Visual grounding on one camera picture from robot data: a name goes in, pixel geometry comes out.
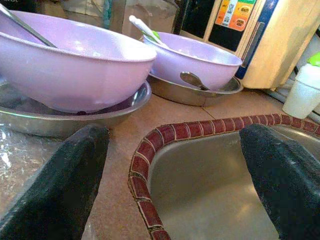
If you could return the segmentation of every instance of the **orange label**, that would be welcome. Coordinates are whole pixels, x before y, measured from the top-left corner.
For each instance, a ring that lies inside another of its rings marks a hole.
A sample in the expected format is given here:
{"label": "orange label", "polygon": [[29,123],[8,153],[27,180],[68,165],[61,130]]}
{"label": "orange label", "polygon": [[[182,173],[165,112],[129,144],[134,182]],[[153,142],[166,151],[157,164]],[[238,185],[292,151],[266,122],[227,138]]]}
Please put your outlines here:
{"label": "orange label", "polygon": [[242,32],[246,28],[253,7],[254,4],[247,2],[223,0],[216,16],[215,23]]}

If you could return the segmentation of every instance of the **stainless steel sink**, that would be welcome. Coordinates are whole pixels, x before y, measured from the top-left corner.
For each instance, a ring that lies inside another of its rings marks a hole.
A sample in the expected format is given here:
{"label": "stainless steel sink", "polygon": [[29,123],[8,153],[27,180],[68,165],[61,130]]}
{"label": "stainless steel sink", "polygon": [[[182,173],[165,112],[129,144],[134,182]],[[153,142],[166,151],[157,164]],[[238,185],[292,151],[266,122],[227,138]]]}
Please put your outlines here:
{"label": "stainless steel sink", "polygon": [[[320,159],[320,139],[274,129]],[[147,187],[163,228],[176,240],[277,240],[253,186],[239,132],[178,141],[153,157]]]}

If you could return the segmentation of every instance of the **spoon handle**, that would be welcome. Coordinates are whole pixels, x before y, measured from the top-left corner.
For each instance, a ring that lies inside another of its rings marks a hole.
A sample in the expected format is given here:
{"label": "spoon handle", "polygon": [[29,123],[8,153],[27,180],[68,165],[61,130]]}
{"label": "spoon handle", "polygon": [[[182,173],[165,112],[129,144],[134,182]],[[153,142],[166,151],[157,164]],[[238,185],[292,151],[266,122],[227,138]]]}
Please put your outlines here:
{"label": "spoon handle", "polygon": [[16,15],[11,13],[9,9],[7,9],[5,6],[3,6],[0,3],[0,13],[2,13],[4,16],[6,16],[8,19],[12,20],[16,24],[18,24],[20,27],[25,29],[28,33],[35,36],[37,39],[39,39],[41,42],[43,42],[45,45],[53,48],[57,48],[54,44],[52,44],[49,40],[44,38],[42,35],[40,35],[38,32],[36,32],[32,27],[30,27],[28,24],[26,24],[24,21],[22,21],[20,18],[18,18]]}

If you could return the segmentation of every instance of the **brown countertop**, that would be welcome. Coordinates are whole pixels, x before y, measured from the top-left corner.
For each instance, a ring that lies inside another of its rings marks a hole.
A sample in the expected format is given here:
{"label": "brown countertop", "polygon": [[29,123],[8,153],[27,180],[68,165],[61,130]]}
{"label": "brown countertop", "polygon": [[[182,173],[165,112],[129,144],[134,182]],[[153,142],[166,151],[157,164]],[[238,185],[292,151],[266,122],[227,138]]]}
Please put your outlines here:
{"label": "brown countertop", "polygon": [[282,105],[253,90],[230,95],[210,107],[183,105],[152,95],[145,107],[112,130],[99,193],[90,215],[98,239],[150,239],[127,182],[132,155],[151,130],[171,123],[283,113]]}

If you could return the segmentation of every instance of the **stainless steel plate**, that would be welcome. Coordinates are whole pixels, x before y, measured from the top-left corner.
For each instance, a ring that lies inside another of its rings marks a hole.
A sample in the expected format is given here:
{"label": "stainless steel plate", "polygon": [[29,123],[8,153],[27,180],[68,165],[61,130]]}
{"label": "stainless steel plate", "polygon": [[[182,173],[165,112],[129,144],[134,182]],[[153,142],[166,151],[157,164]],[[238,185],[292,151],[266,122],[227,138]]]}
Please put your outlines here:
{"label": "stainless steel plate", "polygon": [[217,91],[204,91],[196,87],[183,86],[152,74],[149,74],[147,81],[150,83],[154,94],[180,104],[193,106],[211,106],[217,103],[217,99],[236,94],[244,89],[241,82],[234,77]]}
{"label": "stainless steel plate", "polygon": [[121,123],[145,105],[151,94],[150,85],[145,82],[134,95],[115,106],[77,115],[53,110],[23,96],[3,81],[0,84],[0,124],[26,134],[67,138],[87,124],[98,123],[111,128]]}

